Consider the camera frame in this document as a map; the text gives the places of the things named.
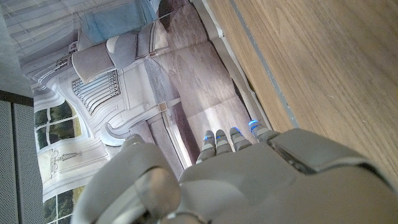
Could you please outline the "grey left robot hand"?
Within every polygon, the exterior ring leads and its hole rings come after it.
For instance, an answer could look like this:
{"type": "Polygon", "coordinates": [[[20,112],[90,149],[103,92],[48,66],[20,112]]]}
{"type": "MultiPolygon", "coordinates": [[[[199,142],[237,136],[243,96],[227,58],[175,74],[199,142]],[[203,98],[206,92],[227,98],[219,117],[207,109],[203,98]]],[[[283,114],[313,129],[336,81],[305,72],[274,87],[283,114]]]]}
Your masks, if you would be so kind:
{"type": "Polygon", "coordinates": [[[197,162],[176,176],[140,135],[85,186],[72,223],[396,223],[397,182],[356,151],[303,129],[253,120],[207,131],[197,162]]]}

